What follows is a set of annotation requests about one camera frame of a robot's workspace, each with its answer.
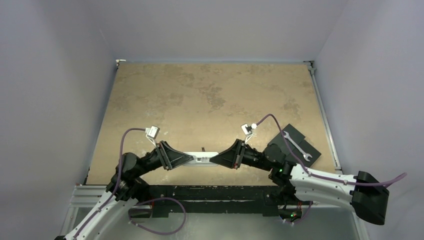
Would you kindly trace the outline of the white remote control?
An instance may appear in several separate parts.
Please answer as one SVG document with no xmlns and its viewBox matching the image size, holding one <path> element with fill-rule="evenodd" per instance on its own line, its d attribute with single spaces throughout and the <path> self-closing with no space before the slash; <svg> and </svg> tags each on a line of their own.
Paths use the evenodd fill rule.
<svg viewBox="0 0 424 240">
<path fill-rule="evenodd" d="M 218 164 L 210 162 L 210 159 L 216 155 L 218 152 L 211 151 L 198 151 L 198 152 L 185 152 L 186 154 L 193 157 L 193 160 L 185 163 L 185 167 L 215 167 Z"/>
</svg>

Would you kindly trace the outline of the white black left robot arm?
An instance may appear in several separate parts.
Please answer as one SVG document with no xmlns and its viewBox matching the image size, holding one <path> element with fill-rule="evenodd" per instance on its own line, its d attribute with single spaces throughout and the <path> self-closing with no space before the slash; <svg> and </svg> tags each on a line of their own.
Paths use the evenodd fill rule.
<svg viewBox="0 0 424 240">
<path fill-rule="evenodd" d="M 193 160 L 192 155 L 173 149 L 165 141 L 157 143 L 144 157 L 131 152 L 120 153 L 116 173 L 96 205 L 74 229 L 56 239 L 100 240 L 106 237 L 132 207 L 155 202 L 151 186 L 141 179 L 142 175 L 161 167 L 169 171 Z"/>
</svg>

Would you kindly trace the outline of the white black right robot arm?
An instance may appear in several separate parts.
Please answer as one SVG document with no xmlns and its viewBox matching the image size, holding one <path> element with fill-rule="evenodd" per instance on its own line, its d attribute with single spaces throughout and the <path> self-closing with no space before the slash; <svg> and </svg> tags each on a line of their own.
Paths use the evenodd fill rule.
<svg viewBox="0 0 424 240">
<path fill-rule="evenodd" d="M 344 175 L 302 168 L 286 160 L 277 144 L 268 144 L 259 152 L 240 139 L 210 162 L 230 169 L 244 164 L 268 171 L 269 179 L 280 187 L 280 192 L 270 197 L 284 204 L 325 203 L 350 210 L 368 223 L 385 224 L 390 192 L 368 172 Z"/>
</svg>

